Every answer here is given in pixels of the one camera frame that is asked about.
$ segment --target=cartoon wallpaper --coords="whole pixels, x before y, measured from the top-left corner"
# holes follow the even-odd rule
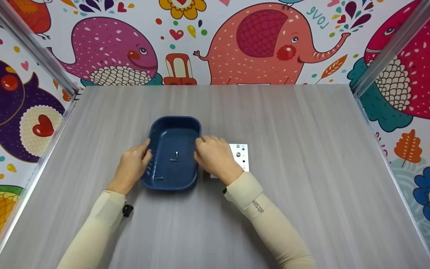
[[[403,24],[415,0],[397,10],[370,38],[348,72],[353,86]],[[430,20],[360,97],[381,149],[430,248]]]
[[[420,0],[7,2],[85,87],[353,85]],[[17,199],[70,100],[0,28],[0,204]],[[360,101],[430,247],[430,20]]]
[[[0,231],[70,100],[30,54],[0,28]]]

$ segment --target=wood grain surface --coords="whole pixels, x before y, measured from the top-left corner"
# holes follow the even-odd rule
[[[55,268],[122,152],[165,115],[196,117],[203,134],[247,143],[250,171],[319,268],[430,268],[346,85],[88,87],[0,254],[0,268]],[[223,188],[207,177],[188,192],[137,187],[128,197],[135,209],[100,268],[275,268]]]

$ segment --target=arm sleeve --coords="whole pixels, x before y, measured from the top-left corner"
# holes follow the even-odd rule
[[[282,269],[316,268],[314,258],[299,233],[263,194],[263,188],[252,174],[244,172],[227,186],[225,198],[251,221]]]
[[[57,269],[96,269],[122,218],[123,194],[103,191]]]

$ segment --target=purple cartoon bird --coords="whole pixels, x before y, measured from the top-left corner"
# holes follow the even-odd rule
[[[36,73],[22,83],[0,60],[0,144],[10,155],[37,162],[64,110],[56,97],[39,87]]]
[[[75,62],[59,63],[82,80],[98,85],[145,85],[157,73],[152,45],[126,22],[87,18],[74,26],[71,37]]]

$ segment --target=cartoon chair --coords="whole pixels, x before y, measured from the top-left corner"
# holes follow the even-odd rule
[[[165,85],[197,85],[191,72],[188,55],[184,53],[171,53],[165,57],[169,76],[163,79]]]

